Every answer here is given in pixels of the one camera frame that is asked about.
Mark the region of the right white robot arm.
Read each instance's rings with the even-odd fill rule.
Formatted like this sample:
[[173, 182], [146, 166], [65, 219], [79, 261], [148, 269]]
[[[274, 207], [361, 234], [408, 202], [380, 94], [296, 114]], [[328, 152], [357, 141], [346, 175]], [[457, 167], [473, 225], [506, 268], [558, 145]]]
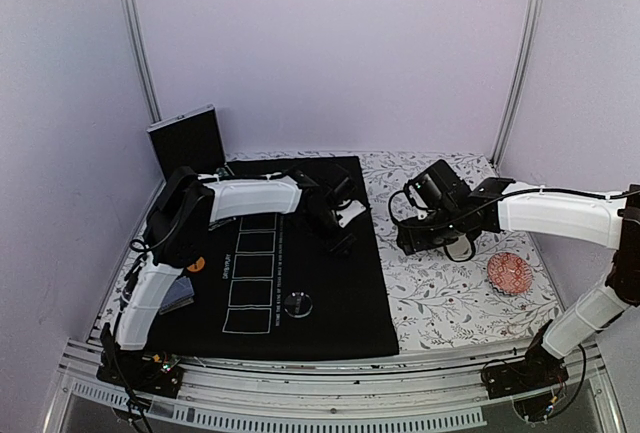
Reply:
[[[488, 177], [470, 187], [438, 160], [399, 189], [412, 217], [391, 220], [407, 255], [458, 243], [473, 250], [483, 233], [524, 232], [558, 273], [581, 267], [598, 272], [583, 281], [556, 279], [565, 309], [543, 326], [518, 365], [517, 380], [537, 389], [585, 340], [639, 304], [639, 186], [605, 192], [528, 184]], [[570, 293], [569, 287], [578, 287]]]

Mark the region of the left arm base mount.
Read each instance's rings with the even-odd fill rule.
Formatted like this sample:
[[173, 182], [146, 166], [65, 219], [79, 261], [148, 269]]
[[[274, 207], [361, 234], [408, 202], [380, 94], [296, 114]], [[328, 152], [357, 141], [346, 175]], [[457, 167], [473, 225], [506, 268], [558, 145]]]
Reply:
[[173, 354], [122, 350], [117, 345], [104, 347], [97, 379], [134, 392], [176, 399], [184, 369]]

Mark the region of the aluminium poker chip case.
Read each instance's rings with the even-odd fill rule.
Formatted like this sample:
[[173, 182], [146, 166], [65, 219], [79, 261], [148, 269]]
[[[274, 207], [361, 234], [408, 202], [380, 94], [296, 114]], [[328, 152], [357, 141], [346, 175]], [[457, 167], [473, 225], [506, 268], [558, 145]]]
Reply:
[[165, 183], [147, 213], [145, 241], [159, 242], [192, 214], [197, 224], [211, 223], [215, 193], [197, 176], [213, 174], [226, 164], [215, 108], [208, 105], [155, 123], [147, 134]]

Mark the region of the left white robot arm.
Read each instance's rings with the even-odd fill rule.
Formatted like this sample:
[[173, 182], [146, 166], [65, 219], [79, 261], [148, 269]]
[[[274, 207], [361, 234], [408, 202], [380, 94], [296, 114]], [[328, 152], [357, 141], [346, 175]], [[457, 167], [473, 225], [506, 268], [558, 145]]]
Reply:
[[104, 348], [117, 350], [108, 363], [111, 372], [128, 387], [148, 379], [146, 361], [133, 352], [144, 349], [170, 288], [204, 257], [212, 228], [258, 214], [303, 213], [314, 234], [341, 251], [351, 241], [347, 226], [365, 210], [349, 174], [331, 185], [297, 166], [229, 176], [177, 168], [147, 214], [142, 236], [130, 243], [136, 257], [115, 311], [102, 322]]

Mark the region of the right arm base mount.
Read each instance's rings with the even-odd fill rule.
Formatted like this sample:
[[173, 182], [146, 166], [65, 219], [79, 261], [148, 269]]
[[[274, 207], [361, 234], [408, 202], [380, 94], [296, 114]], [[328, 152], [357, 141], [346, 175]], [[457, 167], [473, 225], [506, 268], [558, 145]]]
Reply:
[[[562, 359], [548, 353], [542, 339], [536, 337], [518, 361], [491, 360], [481, 370], [480, 378], [490, 399], [532, 392], [546, 387], [564, 389], [569, 374]], [[559, 393], [547, 392], [538, 397], [517, 400], [516, 414], [529, 423], [547, 420], [554, 412]]]

